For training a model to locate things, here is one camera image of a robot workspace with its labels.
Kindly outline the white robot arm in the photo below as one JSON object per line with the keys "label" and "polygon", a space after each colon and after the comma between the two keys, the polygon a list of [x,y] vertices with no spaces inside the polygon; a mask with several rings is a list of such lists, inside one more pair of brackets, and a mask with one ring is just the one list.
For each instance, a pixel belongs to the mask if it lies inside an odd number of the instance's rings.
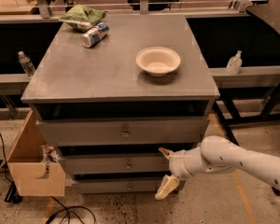
{"label": "white robot arm", "polygon": [[190,150],[160,147],[169,161],[170,175],[165,175],[155,198],[163,200],[181,181],[196,174],[231,173],[240,169],[280,190],[280,157],[248,150],[216,135],[207,136],[200,145]]}

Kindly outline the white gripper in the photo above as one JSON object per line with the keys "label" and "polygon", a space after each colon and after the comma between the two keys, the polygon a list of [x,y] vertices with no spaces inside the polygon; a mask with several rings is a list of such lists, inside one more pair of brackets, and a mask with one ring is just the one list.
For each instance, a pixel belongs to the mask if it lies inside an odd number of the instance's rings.
{"label": "white gripper", "polygon": [[163,200],[179,186],[180,180],[187,180],[194,175],[190,170],[194,152],[192,150],[173,152],[164,147],[160,147],[159,152],[169,160],[169,170],[172,173],[172,175],[164,176],[155,194],[156,200]]}

